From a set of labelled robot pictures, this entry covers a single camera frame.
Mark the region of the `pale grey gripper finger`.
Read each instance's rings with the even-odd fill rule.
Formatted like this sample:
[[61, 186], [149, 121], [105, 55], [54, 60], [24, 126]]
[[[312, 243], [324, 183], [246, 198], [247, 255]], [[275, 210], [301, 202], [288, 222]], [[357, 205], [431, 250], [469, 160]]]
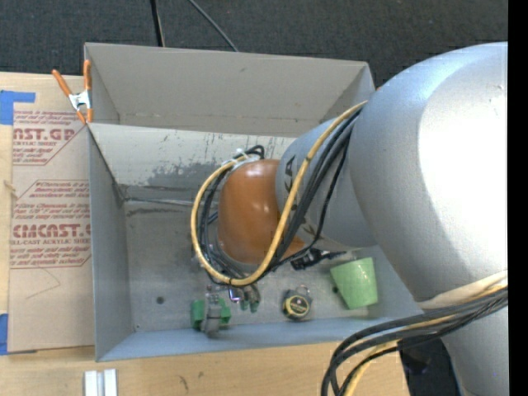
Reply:
[[206, 295], [204, 333], [208, 337], [215, 335], [220, 329], [222, 308], [220, 297], [217, 293], [210, 292]]

